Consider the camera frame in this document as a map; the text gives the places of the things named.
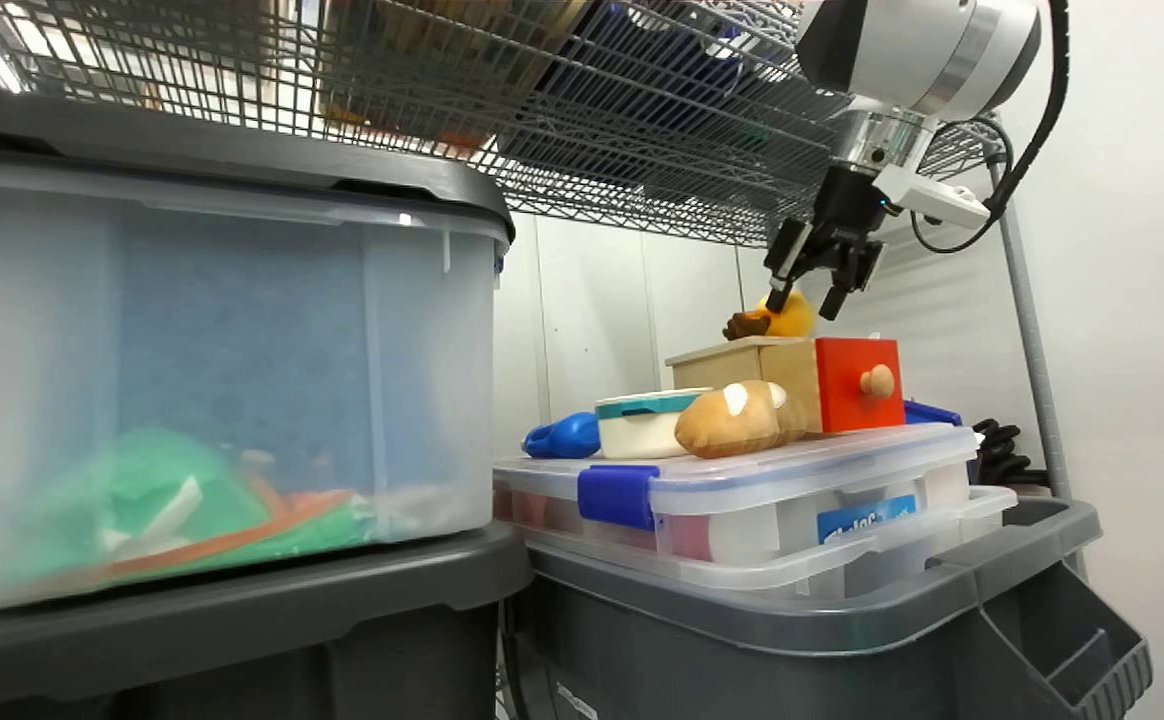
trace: gray bin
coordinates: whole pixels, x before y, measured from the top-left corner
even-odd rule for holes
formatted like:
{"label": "gray bin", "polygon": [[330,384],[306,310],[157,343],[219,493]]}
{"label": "gray bin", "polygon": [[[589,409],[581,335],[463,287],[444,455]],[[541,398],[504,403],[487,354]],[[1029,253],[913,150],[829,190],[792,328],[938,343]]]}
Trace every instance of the gray bin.
{"label": "gray bin", "polygon": [[0,612],[0,720],[494,717],[507,526]]}
{"label": "gray bin", "polygon": [[1115,720],[1143,638],[1062,561],[1082,504],[1018,504],[924,574],[814,598],[707,598],[535,551],[510,665],[527,720]]}

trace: metal wire rack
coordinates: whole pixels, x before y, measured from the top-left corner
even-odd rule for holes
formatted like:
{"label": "metal wire rack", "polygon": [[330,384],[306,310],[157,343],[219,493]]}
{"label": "metal wire rack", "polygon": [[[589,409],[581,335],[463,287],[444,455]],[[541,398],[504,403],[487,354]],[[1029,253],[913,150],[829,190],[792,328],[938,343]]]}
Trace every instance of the metal wire rack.
{"label": "metal wire rack", "polygon": [[520,210],[722,245],[824,174],[847,98],[792,70],[795,31],[800,0],[0,0],[26,93],[448,154]]}

